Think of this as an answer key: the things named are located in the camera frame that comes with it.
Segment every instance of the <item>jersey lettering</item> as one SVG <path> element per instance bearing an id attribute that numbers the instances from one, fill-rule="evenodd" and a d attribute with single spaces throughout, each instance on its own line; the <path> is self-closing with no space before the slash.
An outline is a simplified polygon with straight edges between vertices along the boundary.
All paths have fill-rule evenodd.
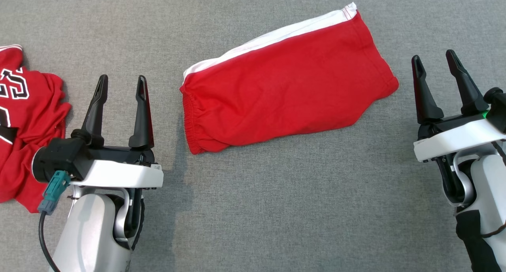
<path id="1" fill-rule="evenodd" d="M 16 70 L 16 72 L 22 74 L 23 70 L 20 68 L 19 70 Z M 0 72 L 0 81 L 5 81 L 4 78 L 14 84 L 14 86 L 9 86 L 12 99 L 28 99 L 30 97 L 28 86 L 26 85 L 26 80 L 23 76 L 17 76 L 10 70 L 4 68 L 2 72 Z M 0 97 L 9 98 L 9 92 L 7 92 L 7 85 L 5 83 L 0 83 Z"/>
<path id="2" fill-rule="evenodd" d="M 9 111 L 0 106 L 0 140 L 13 144 L 16 137 L 16 129 L 9 128 L 11 126 L 11 119 L 9 118 Z"/>

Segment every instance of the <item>red jersey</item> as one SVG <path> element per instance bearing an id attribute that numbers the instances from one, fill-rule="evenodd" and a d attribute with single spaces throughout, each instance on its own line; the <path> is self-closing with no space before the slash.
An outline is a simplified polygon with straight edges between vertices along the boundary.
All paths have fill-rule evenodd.
<path id="1" fill-rule="evenodd" d="M 47 184 L 32 173 L 32 160 L 54 137 L 65 137 L 69 103 L 63 81 L 21 66 L 20 45 L 0 47 L 0 202 L 15 198 L 37 212 Z"/>

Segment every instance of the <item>red shorts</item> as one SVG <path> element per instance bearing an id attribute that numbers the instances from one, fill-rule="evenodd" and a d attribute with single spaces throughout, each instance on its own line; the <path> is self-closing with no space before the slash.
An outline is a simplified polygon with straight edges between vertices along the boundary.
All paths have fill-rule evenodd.
<path id="1" fill-rule="evenodd" d="M 199 62 L 184 77 L 193 154 L 343 128 L 399 87 L 353 3 Z"/>

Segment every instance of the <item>clothing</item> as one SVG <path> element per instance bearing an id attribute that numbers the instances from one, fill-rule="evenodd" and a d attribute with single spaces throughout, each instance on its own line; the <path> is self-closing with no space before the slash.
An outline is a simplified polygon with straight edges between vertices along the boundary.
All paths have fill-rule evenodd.
<path id="1" fill-rule="evenodd" d="M 62 103 L 63 81 L 54 74 L 21 66 L 20 45 L 0 47 L 0 202 L 15 198 L 36 213 L 47 184 L 32 173 L 36 151 L 54 137 L 65 137 L 69 103 Z"/>
<path id="2" fill-rule="evenodd" d="M 184 72 L 193 154 L 354 124 L 399 83 L 354 3 L 289 25 Z"/>

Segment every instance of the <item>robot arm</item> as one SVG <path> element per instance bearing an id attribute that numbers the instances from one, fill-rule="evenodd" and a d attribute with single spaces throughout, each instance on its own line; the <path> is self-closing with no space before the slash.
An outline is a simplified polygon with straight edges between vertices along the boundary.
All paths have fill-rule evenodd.
<path id="1" fill-rule="evenodd" d="M 102 112 L 107 100 L 108 77 L 100 76 L 83 126 L 69 139 L 53 139 L 33 159 L 39 182 L 49 182 L 41 203 L 40 243 L 50 271 L 125 271 L 142 230 L 143 189 L 163 184 L 163 171 L 155 163 L 146 79 L 139 76 L 134 135 L 128 147 L 104 146 Z M 56 208 L 65 187 L 74 195 L 65 228 L 54 256 L 43 239 L 43 221 Z M 99 194 L 107 189 L 118 194 Z"/>
<path id="2" fill-rule="evenodd" d="M 506 272 L 506 95 L 499 88 L 483 97 L 454 51 L 446 58 L 457 79 L 461 115 L 444 117 L 425 82 L 418 56 L 412 59 L 420 162 L 436 161 L 448 202 L 455 207 L 457 235 L 474 272 Z M 477 155 L 478 159 L 468 159 Z"/>

